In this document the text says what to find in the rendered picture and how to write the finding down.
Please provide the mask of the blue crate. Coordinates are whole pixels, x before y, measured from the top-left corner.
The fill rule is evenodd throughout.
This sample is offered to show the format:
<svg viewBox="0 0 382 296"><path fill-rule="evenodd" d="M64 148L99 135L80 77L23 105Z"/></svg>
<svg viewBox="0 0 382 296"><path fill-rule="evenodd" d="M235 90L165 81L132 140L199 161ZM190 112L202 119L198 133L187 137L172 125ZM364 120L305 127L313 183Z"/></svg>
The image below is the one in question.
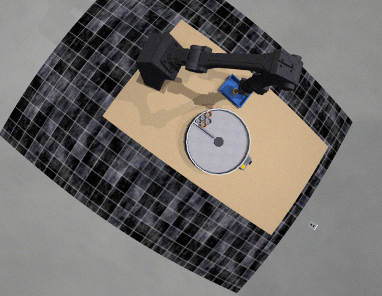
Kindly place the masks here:
<svg viewBox="0 0 382 296"><path fill-rule="evenodd" d="M221 88L218 90L219 93L221 93L223 96L225 96L231 103L233 103L236 108L241 108L243 104L247 101L247 99L251 96L251 94L246 97L244 95L236 94L232 95L232 90L237 88L239 85L240 80L234 75L231 74L227 81L221 86Z"/></svg>

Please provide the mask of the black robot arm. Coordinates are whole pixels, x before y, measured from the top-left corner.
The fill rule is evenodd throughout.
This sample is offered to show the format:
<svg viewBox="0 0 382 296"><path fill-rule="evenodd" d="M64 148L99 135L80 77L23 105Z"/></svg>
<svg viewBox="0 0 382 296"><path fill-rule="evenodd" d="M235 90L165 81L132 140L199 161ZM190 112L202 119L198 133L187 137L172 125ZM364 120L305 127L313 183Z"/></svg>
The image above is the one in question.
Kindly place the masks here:
<svg viewBox="0 0 382 296"><path fill-rule="evenodd" d="M283 49L275 49L275 52L268 54L236 54L212 53L208 46L191 45L190 49L173 47L180 46L172 42L160 59L161 64L171 73L181 66L195 73L207 73L212 68L263 72L254 73L245 81L248 89L245 93L248 94L255 92L263 95L269 91L270 86L276 84L277 88L284 91L294 91L303 68L301 56L291 55Z"/></svg>

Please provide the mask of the grey round turntable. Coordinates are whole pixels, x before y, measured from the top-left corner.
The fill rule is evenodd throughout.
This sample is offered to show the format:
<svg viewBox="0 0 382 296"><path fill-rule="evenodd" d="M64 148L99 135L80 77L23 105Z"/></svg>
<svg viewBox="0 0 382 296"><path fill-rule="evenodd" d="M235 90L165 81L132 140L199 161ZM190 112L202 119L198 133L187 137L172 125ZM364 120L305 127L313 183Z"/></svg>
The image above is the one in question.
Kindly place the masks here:
<svg viewBox="0 0 382 296"><path fill-rule="evenodd" d="M209 111L213 114L212 123L203 129L195 120ZM195 117L187 128L184 143L190 161L211 175L226 175L237 168L244 171L252 162L248 155L251 144L248 127L227 109L211 109Z"/></svg>

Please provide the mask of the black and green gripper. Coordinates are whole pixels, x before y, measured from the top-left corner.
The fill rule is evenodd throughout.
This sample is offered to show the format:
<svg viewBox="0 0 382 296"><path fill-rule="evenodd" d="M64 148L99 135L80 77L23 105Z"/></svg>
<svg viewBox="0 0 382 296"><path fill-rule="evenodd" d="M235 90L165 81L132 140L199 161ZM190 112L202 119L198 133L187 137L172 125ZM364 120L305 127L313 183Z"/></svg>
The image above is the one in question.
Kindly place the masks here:
<svg viewBox="0 0 382 296"><path fill-rule="evenodd" d="M245 91L248 90L246 87L245 87L245 81L247 79L246 78L242 78L239 82L239 86L238 86L238 93L239 94L242 94L246 97L248 97L250 94L246 93Z"/></svg>

